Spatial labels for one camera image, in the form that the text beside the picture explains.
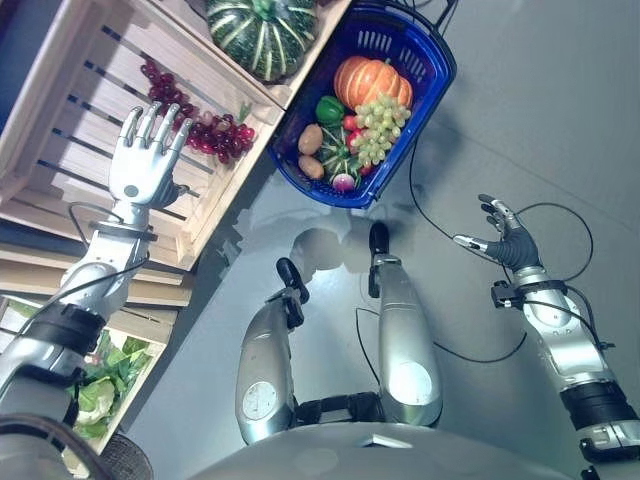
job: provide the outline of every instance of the green grapes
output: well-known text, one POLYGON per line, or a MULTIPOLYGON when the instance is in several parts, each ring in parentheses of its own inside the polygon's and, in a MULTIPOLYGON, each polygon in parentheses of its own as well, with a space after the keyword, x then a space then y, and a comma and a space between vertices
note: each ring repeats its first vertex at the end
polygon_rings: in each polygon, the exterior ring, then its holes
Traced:
POLYGON ((366 128, 361 136, 353 141, 358 148, 360 162, 370 161, 378 165, 384 161, 386 152, 400 137, 411 111, 398 104, 397 99, 379 94, 378 98, 366 105, 356 107, 356 125, 366 128))

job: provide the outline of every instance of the gray floor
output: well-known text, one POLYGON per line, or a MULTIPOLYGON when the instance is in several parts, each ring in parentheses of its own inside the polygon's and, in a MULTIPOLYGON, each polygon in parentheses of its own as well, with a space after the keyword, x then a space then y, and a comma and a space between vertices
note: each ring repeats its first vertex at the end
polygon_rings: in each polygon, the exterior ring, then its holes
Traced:
MULTIPOLYGON (((447 33, 458 78, 420 138, 414 170, 421 205, 450 233, 493 235, 478 208, 481 192, 514 208, 560 202, 585 217, 595 254, 573 284, 591 299, 601 336, 617 344, 607 358, 638 407, 639 20, 636 0, 463 0, 447 33)), ((392 250, 404 259, 436 340, 475 358, 518 342, 523 319, 496 311, 489 297, 501 272, 418 216, 408 162, 367 212, 313 203, 274 173, 238 216, 241 254, 129 430, 157 479, 188 477, 242 447, 233 413, 239 346, 279 288, 274 262, 282 255, 311 278, 307 321, 291 335, 298 399, 374 389, 353 312, 376 308, 364 294, 374 219, 390 226, 392 250)), ((553 275, 584 262, 586 234, 573 217, 540 208, 523 219, 553 275)), ((361 325, 375 357, 375 319, 365 314, 361 325)), ((441 351, 438 360, 440 428, 578 477, 585 462, 533 342, 496 365, 441 351)))

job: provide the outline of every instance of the potato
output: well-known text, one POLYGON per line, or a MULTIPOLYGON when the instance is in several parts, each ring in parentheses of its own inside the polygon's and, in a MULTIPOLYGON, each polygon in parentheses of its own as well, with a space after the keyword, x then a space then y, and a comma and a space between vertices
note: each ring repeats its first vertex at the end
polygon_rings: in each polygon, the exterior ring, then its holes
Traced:
POLYGON ((307 125, 298 138, 298 150, 305 155, 313 155, 320 145, 322 145, 322 129, 317 123, 307 125))
POLYGON ((324 167, 322 164, 309 155, 301 155, 298 159, 298 166, 302 173, 314 180, 320 180, 324 176, 324 167))

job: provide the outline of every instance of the striped squash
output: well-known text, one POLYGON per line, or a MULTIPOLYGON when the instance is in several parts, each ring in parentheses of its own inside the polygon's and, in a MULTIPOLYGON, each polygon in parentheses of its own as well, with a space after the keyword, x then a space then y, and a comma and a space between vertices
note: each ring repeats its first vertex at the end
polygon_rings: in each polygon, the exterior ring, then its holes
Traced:
POLYGON ((291 75, 315 40, 315 0, 209 0, 214 43, 260 81, 291 75))

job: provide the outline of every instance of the orange pumpkin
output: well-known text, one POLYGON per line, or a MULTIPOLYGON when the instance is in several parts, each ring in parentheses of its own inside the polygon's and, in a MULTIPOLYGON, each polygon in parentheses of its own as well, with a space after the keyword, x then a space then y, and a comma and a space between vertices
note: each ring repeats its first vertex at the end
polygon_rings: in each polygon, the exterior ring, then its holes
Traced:
POLYGON ((333 77, 336 96, 351 110, 374 101, 378 93, 396 98, 400 105, 411 107, 413 90, 391 65, 380 60, 354 56, 340 64, 333 77))

